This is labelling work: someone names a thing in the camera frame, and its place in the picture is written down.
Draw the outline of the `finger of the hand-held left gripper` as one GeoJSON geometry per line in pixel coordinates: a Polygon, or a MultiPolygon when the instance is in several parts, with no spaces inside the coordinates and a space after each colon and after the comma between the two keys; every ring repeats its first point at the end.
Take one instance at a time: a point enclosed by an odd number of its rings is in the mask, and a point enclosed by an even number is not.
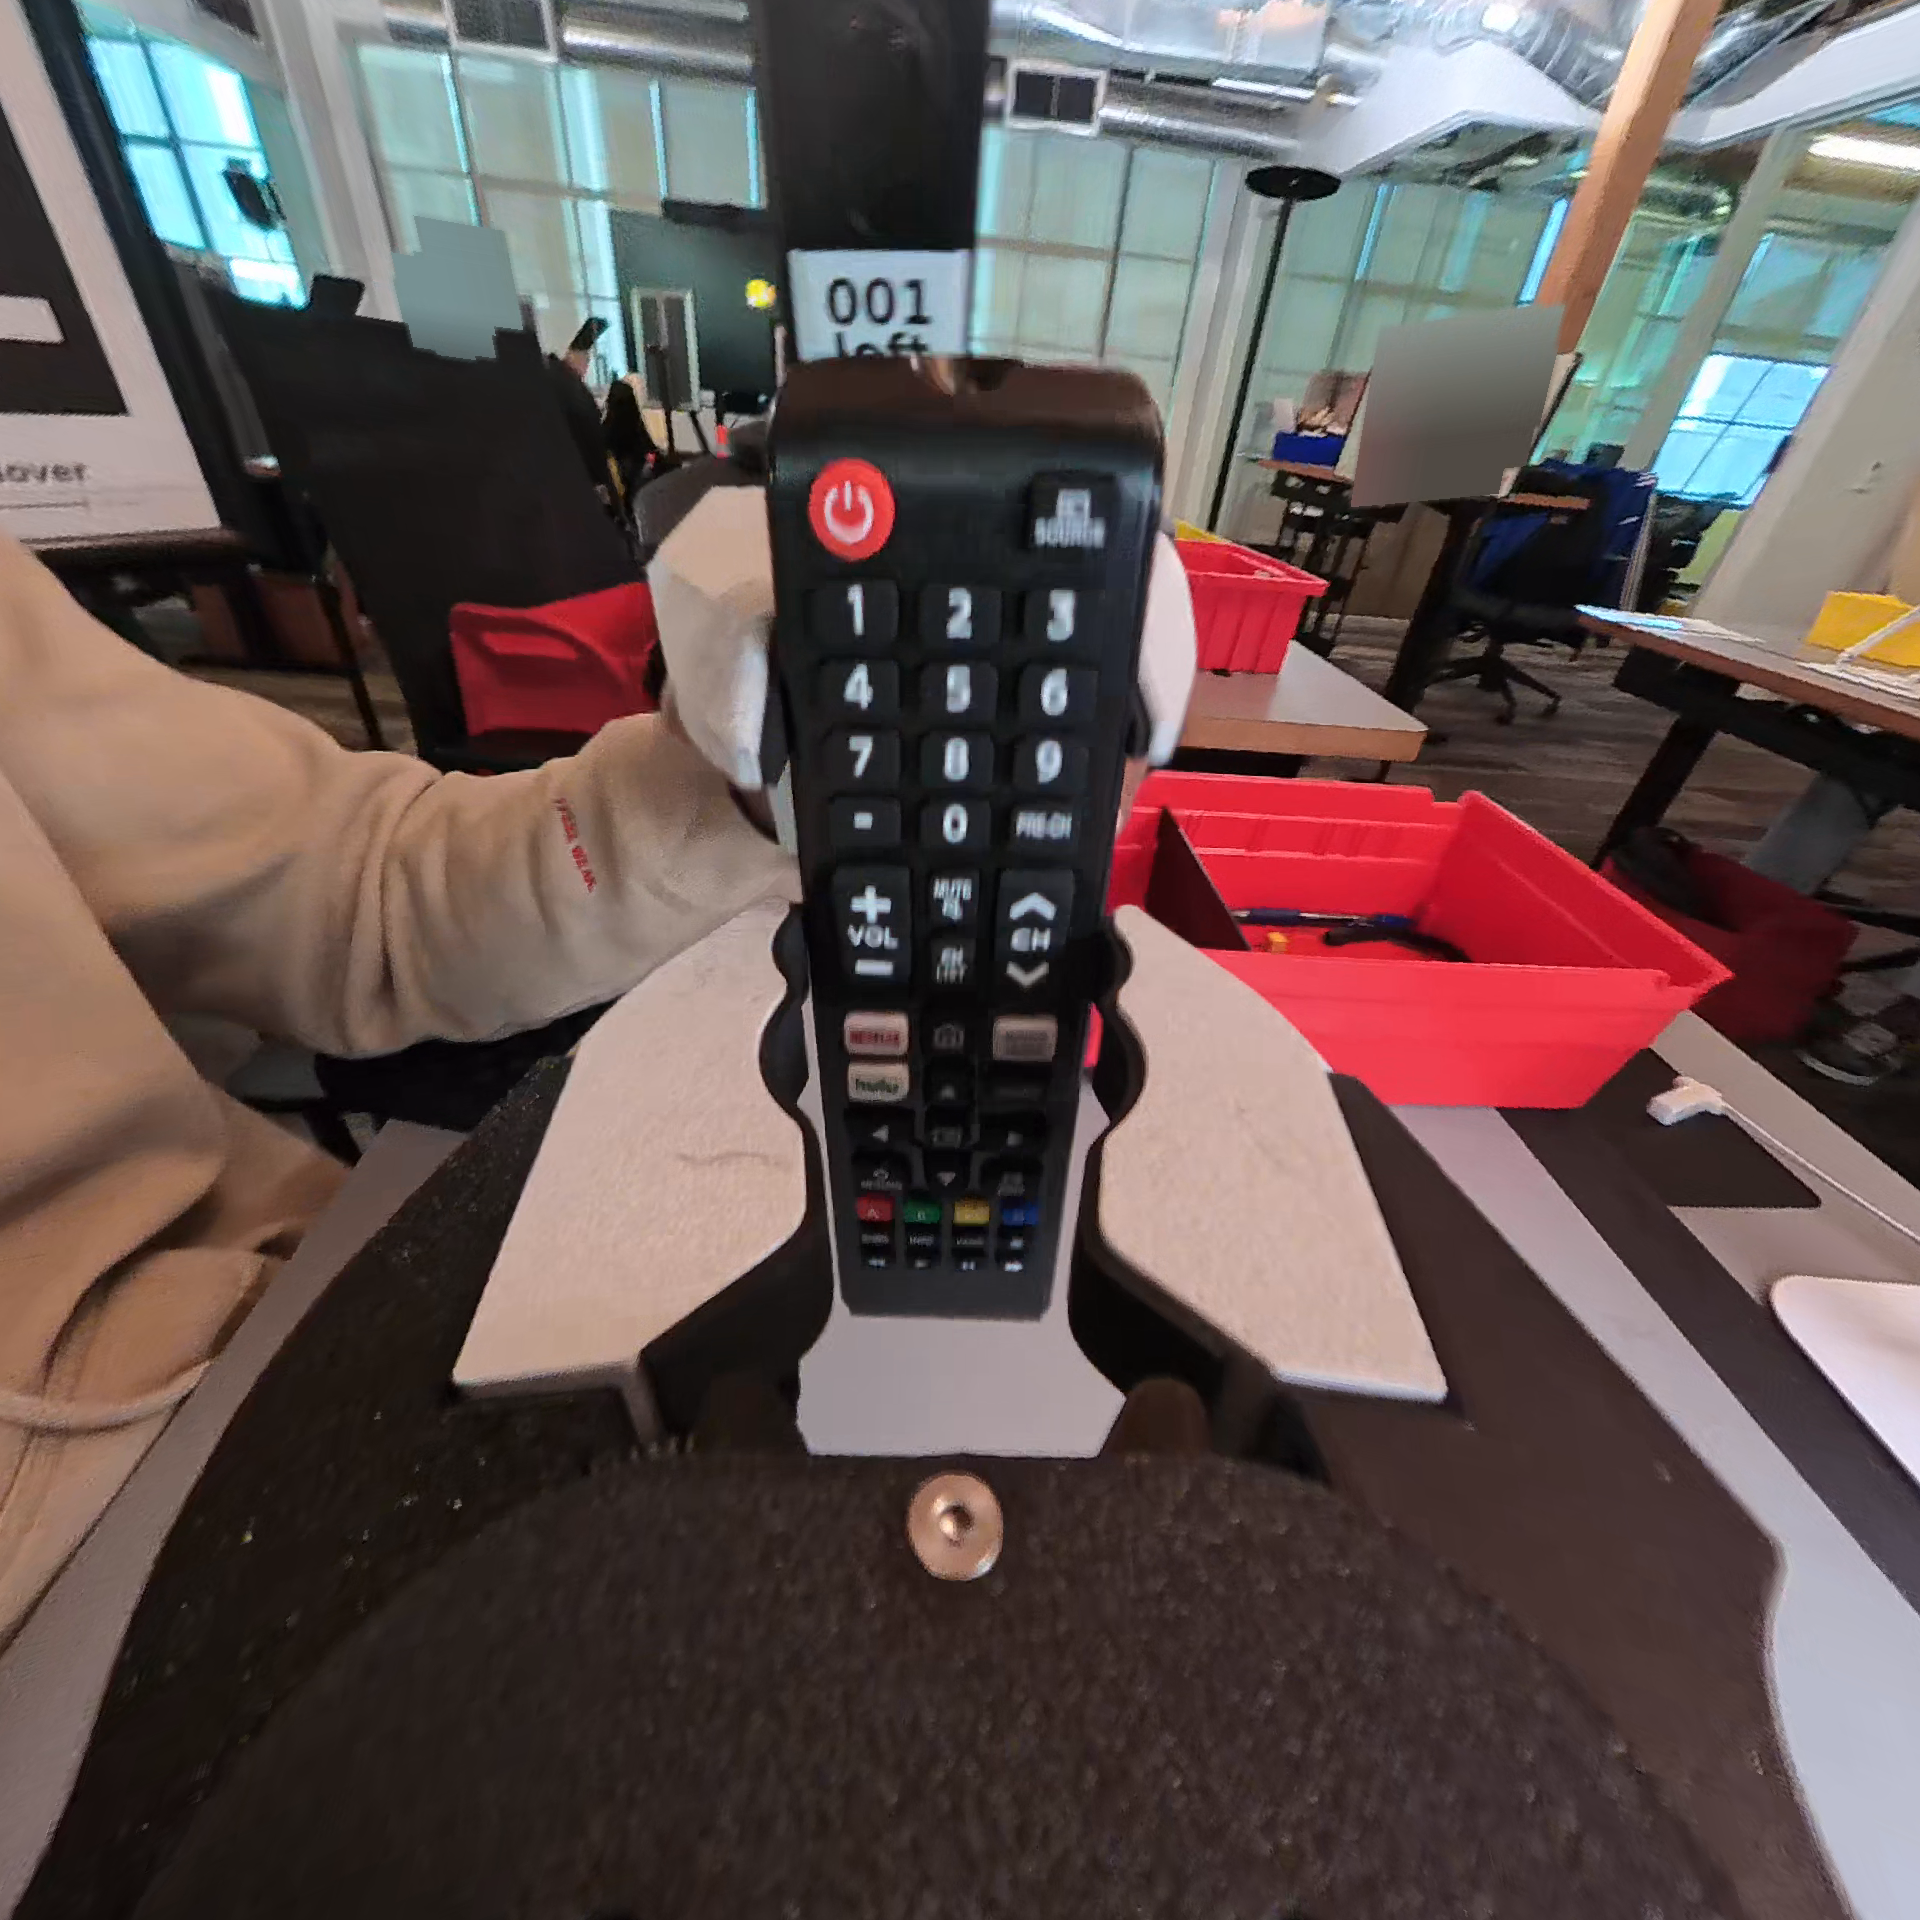
{"type": "Polygon", "coordinates": [[[707,488],[653,554],[647,584],[668,719],[726,777],[756,831],[793,845],[766,489],[707,488]]]}
{"type": "Polygon", "coordinates": [[[1155,538],[1135,659],[1133,758],[1173,758],[1196,680],[1196,617],[1175,538],[1155,538]]]}

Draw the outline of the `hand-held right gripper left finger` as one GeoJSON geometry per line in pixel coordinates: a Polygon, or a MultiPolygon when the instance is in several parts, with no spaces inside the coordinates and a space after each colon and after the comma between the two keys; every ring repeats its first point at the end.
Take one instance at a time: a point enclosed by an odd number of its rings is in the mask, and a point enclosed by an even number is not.
{"type": "Polygon", "coordinates": [[[588,1028],[455,1353],[461,1395],[797,1384],[832,1298],[803,991],[797,912],[756,904],[588,1028]]]}

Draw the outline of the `black remote control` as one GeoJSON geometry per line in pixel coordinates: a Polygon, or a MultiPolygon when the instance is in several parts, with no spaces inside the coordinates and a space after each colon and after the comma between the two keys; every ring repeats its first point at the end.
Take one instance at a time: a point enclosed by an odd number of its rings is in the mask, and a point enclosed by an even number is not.
{"type": "Polygon", "coordinates": [[[1128,369],[799,365],[766,510],[836,1281],[1037,1319],[1160,534],[1128,369]]]}

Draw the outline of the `red plastic bin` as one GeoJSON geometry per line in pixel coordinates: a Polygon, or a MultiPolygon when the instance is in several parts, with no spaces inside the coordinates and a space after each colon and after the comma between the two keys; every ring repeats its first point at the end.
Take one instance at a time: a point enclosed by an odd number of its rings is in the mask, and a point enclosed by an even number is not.
{"type": "Polygon", "coordinates": [[[1579,1109],[1723,982],[1713,956],[1497,801],[1405,785],[1148,776],[1107,904],[1245,979],[1388,1106],[1579,1109]],[[1231,909],[1399,912],[1419,935],[1231,909]]]}

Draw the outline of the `person's left forearm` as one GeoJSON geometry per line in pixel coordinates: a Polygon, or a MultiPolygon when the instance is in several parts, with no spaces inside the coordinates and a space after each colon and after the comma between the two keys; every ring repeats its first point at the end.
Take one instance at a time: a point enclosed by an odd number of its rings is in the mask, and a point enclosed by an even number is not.
{"type": "Polygon", "coordinates": [[[140,656],[4,538],[4,1047],[198,1013],[314,1054],[638,987],[797,862],[668,716],[441,776],[140,656]]]}

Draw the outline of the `red storage tote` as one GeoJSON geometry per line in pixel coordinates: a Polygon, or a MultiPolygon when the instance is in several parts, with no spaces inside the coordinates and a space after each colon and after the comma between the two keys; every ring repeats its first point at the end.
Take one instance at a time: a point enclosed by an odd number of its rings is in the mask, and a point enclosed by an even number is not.
{"type": "Polygon", "coordinates": [[[1196,669],[1278,676],[1310,602],[1329,581],[1272,554],[1175,535],[1196,626],[1196,669]]]}

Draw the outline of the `grey top table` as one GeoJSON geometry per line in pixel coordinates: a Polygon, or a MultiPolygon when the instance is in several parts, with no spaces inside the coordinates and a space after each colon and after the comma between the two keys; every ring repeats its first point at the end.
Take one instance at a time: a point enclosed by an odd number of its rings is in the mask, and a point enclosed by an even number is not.
{"type": "Polygon", "coordinates": [[[1321,758],[1405,765],[1423,745],[1419,716],[1329,659],[1288,647],[1278,674],[1196,674],[1171,767],[1287,780],[1321,758]]]}

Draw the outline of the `black mesh chair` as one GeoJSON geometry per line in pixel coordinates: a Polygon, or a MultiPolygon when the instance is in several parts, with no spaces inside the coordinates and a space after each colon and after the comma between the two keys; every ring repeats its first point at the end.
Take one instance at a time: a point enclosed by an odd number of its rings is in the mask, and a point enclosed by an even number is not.
{"type": "Polygon", "coordinates": [[[583,730],[468,719],[455,605],[540,609],[638,584],[527,329],[490,357],[416,350],[406,326],[215,290],[280,477],[314,516],[396,669],[416,755],[504,776],[568,755],[583,730]]]}

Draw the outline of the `black floor lamp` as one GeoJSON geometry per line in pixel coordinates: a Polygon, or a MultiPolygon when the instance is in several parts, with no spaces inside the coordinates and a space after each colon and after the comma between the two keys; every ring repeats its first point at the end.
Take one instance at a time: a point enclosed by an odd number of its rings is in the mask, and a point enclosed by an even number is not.
{"type": "Polygon", "coordinates": [[[1243,416],[1248,407],[1261,339],[1269,329],[1269,312],[1273,304],[1273,289],[1280,278],[1280,259],[1288,236],[1288,222],[1299,205],[1317,205],[1338,194],[1342,181],[1322,169],[1299,166],[1299,163],[1269,163],[1245,173],[1248,194],[1273,213],[1269,253],[1258,276],[1252,318],[1245,321],[1243,352],[1237,357],[1237,384],[1235,400],[1229,407],[1229,424],[1223,438],[1223,453],[1215,461],[1214,495],[1206,504],[1204,528],[1215,534],[1226,502],[1229,485],[1235,477],[1235,461],[1243,438],[1243,416]]]}

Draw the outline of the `person's beige hoodie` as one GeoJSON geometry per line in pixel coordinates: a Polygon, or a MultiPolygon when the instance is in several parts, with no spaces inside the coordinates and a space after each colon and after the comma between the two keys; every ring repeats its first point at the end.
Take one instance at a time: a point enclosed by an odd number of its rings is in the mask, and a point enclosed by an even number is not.
{"type": "Polygon", "coordinates": [[[204,1082],[4,812],[4,1641],[344,1178],[204,1082]]]}

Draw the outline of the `wood top desk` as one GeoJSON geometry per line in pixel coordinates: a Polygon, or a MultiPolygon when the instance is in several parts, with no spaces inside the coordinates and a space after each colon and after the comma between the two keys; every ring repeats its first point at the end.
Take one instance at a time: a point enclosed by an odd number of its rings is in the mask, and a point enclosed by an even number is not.
{"type": "Polygon", "coordinates": [[[1844,680],[1708,621],[1579,609],[1584,625],[1627,647],[1618,689],[1673,716],[1614,823],[1595,866],[1670,806],[1718,738],[1743,742],[1820,777],[1834,776],[1891,812],[1917,812],[1917,689],[1844,680]]]}

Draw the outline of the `red bag with black trim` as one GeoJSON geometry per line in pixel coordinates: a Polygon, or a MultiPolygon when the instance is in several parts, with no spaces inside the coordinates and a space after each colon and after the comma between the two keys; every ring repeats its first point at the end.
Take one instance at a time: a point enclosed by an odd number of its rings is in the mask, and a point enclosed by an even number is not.
{"type": "Polygon", "coordinates": [[[1682,837],[1639,831],[1599,861],[1627,897],[1673,924],[1727,975],[1697,1015],[1732,1043],[1789,1043],[1830,996],[1855,924],[1682,837]]]}

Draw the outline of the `wooden pillar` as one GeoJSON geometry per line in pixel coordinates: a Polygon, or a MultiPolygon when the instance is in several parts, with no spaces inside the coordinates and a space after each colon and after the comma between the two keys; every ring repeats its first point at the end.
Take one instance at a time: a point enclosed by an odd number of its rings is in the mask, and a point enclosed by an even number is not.
{"type": "Polygon", "coordinates": [[[1538,307],[1559,312],[1555,352],[1579,350],[1718,11],[1718,3],[1645,3],[1538,289],[1538,307]]]}

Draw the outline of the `yellow plastic bin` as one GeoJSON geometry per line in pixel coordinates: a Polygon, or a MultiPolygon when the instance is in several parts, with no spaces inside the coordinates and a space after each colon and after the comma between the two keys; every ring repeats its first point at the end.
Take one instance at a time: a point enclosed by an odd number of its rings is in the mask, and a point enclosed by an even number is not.
{"type": "Polygon", "coordinates": [[[1830,592],[1802,647],[1859,669],[1917,669],[1917,605],[1891,593],[1830,592]]]}

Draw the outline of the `framed marker poster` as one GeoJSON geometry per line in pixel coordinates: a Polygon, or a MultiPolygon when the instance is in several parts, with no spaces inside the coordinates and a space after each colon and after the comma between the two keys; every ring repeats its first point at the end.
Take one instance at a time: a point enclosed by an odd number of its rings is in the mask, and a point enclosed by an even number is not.
{"type": "Polygon", "coordinates": [[[221,510],[21,3],[4,7],[4,528],[210,535],[221,510]]]}

